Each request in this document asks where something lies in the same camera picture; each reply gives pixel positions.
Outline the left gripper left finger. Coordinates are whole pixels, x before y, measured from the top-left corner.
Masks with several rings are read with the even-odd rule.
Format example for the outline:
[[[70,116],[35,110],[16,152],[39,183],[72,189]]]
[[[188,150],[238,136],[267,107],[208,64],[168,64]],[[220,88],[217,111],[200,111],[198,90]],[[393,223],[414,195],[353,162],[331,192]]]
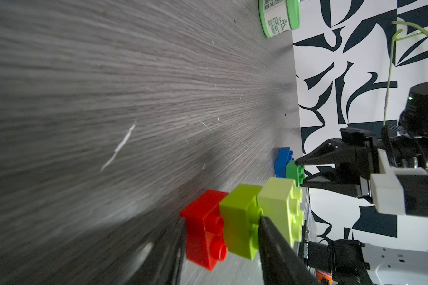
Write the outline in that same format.
[[[178,285],[185,257],[185,218],[170,224],[158,237],[128,285]]]

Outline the blue long lego brick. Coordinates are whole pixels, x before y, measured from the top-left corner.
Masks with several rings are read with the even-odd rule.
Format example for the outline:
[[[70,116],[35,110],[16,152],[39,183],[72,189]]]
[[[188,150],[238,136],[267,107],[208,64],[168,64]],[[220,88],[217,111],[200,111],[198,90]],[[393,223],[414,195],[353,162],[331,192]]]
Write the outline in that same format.
[[[286,167],[290,161],[294,160],[293,151],[288,148],[280,148],[274,164],[275,176],[286,178]]]

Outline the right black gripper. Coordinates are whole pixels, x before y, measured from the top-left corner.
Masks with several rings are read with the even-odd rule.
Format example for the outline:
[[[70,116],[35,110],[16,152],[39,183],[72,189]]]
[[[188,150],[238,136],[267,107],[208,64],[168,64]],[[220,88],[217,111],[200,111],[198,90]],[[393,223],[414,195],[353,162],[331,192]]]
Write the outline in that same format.
[[[335,165],[336,172],[321,172],[304,178],[302,187],[360,197],[355,178],[379,173],[379,150],[397,168],[422,168],[428,173],[428,138],[405,132],[403,127],[382,127],[380,136],[358,128],[343,128],[341,139],[326,140],[296,160],[299,166]]]

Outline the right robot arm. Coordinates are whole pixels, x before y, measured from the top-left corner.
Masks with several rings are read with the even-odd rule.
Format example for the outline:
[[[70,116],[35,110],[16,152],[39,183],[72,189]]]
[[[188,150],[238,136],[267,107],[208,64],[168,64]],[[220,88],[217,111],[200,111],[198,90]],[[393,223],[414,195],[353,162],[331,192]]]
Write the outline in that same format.
[[[340,138],[323,142],[297,159],[298,165],[328,165],[303,186],[362,198],[380,214],[428,218],[428,82],[410,89],[390,136],[342,128]],[[428,251],[378,247],[357,240],[310,242],[307,264],[332,275],[340,285],[428,285]]]

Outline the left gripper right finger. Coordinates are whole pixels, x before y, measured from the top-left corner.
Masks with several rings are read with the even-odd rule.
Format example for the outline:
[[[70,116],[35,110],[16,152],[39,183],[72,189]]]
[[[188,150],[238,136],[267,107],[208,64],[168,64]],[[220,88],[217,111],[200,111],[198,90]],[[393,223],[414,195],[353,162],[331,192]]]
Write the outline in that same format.
[[[318,285],[272,220],[262,216],[258,229],[260,262],[266,285]]]

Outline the yellow-green lego brick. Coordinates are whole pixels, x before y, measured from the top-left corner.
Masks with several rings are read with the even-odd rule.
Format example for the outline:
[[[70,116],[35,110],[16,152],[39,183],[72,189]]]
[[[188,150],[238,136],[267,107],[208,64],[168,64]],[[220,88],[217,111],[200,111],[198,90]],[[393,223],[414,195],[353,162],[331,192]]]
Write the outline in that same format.
[[[258,206],[293,247],[303,238],[303,190],[293,179],[269,178],[258,194]]]

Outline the dark green lego brick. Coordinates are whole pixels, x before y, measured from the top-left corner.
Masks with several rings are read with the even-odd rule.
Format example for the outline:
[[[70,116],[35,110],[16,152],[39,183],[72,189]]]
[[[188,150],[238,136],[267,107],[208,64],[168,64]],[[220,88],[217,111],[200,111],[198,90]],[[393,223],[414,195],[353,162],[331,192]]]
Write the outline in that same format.
[[[285,168],[286,178],[293,179],[297,187],[300,187],[304,181],[304,166],[297,165],[295,160],[291,160],[288,162]]]

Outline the red lego brick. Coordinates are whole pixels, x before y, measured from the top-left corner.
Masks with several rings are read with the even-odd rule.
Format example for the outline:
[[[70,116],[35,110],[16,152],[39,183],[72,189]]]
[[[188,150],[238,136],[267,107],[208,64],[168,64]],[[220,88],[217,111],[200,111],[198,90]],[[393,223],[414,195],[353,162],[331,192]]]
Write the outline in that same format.
[[[228,247],[224,241],[224,219],[219,204],[227,192],[208,190],[180,212],[185,218],[187,259],[209,271],[225,261]]]

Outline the green toy bow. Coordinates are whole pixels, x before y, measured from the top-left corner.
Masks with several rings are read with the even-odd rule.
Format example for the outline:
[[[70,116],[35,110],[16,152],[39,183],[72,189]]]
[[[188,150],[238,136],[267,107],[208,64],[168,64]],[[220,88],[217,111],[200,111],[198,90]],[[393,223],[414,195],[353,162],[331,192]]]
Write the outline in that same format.
[[[395,20],[391,22],[387,36],[386,55],[389,56],[388,78],[384,99],[382,123],[388,122],[387,110],[392,100],[392,117],[399,112],[403,97],[398,94],[411,84],[428,80],[428,27]]]

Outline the green lidded jar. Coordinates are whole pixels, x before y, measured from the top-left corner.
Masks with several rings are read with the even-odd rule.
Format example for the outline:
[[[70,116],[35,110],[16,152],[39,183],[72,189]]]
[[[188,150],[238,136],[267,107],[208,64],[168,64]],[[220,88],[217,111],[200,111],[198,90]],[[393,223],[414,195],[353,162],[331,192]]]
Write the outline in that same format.
[[[258,6],[260,23],[267,38],[300,27],[299,0],[259,0]]]

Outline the lime green lego brick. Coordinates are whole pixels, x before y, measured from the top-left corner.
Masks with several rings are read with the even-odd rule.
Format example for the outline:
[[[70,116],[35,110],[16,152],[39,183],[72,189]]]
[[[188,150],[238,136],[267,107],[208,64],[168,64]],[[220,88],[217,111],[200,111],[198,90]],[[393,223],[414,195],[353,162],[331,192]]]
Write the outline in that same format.
[[[258,185],[240,184],[219,204],[224,220],[224,241],[229,252],[253,260],[259,249],[258,229],[263,210],[258,206]]]

